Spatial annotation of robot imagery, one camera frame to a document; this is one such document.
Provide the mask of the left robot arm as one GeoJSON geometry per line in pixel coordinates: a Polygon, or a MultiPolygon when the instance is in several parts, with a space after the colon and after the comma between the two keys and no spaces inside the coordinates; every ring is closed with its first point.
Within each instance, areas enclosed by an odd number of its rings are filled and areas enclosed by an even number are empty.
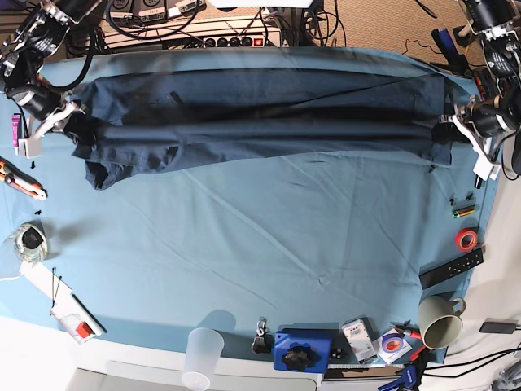
{"type": "Polygon", "coordinates": [[[462,141],[456,120],[498,158],[502,144],[514,139],[511,167],[520,173],[520,9],[514,1],[460,1],[467,24],[453,34],[434,29],[431,35],[448,61],[442,68],[472,77],[479,89],[467,105],[442,116],[432,130],[437,143],[462,141]]]}

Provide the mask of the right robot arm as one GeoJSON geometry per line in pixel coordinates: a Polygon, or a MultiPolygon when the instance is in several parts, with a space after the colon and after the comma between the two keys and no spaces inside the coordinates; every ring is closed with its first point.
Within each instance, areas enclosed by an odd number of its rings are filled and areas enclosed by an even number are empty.
{"type": "Polygon", "coordinates": [[[40,1],[19,28],[3,43],[1,93],[19,109],[22,119],[29,114],[39,122],[30,133],[23,125],[21,136],[36,142],[46,134],[62,133],[76,145],[92,146],[97,125],[85,114],[72,93],[87,76],[95,52],[95,34],[89,31],[89,48],[77,78],[65,86],[54,86],[40,76],[44,60],[63,44],[70,29],[87,21],[100,1],[40,1]]]}

